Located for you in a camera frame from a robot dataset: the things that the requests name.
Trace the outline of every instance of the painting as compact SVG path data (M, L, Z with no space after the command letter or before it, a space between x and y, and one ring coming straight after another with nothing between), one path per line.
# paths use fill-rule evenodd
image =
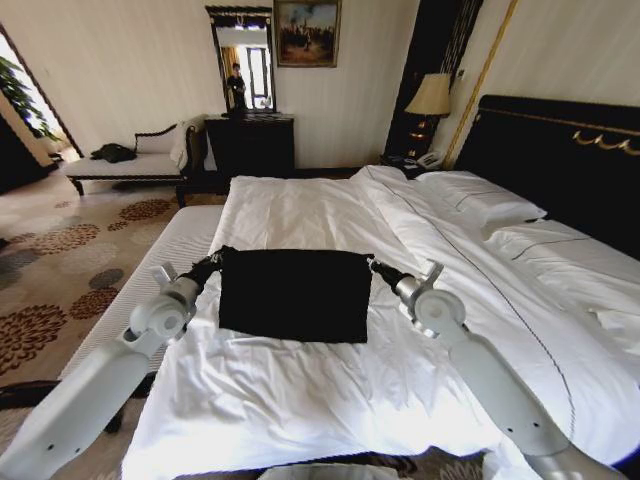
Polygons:
M275 3L279 67L335 67L341 0Z

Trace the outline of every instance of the nightstand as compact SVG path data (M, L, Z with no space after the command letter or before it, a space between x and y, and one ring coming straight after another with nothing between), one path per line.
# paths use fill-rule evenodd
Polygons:
M399 155L380 155L380 165L386 165L387 167L395 167L398 170L402 170L402 173L409 180L413 180L418 175L425 172L431 172L432 170L426 170L417 163L406 161L405 157Z

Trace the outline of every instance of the black bag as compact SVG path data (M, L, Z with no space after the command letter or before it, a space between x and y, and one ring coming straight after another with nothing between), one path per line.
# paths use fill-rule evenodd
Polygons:
M126 162L127 160L133 160L136 156L136 152L117 143L107 143L99 150L91 152L91 160L104 158L109 163Z
M220 328L301 342L366 343L369 255L222 249Z

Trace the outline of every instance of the pillow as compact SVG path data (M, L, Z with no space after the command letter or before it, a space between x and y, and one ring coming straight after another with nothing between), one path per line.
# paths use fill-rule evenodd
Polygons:
M176 126L155 133L136 133L136 153L169 153L173 148Z
M193 117L189 120L179 122L176 125L173 137L173 146L170 149L169 156L180 170L185 167L189 158L187 154L187 130L189 130L189 127L191 126L196 127L198 130L204 128L204 119L206 117L207 115L204 114L198 115L197 117Z
M436 193L485 237L497 228L547 214L528 200L470 172L430 172L417 180L421 188Z
M594 314L623 350L640 356L640 262L555 221L502 228L487 244Z

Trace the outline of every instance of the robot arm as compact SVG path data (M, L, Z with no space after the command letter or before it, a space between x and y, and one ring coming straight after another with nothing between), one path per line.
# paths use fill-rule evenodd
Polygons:
M468 330L460 299L433 288L441 264L434 262L422 279L375 260L370 267L400 297L415 327L447 347L467 386L538 475L554 480L626 478L578 450L493 344Z
M216 255L180 277L168 264L159 267L160 294L136 307L129 328L91 352L31 412L0 457L0 479L45 480L84 452L145 377L153 354L185 331L219 267Z

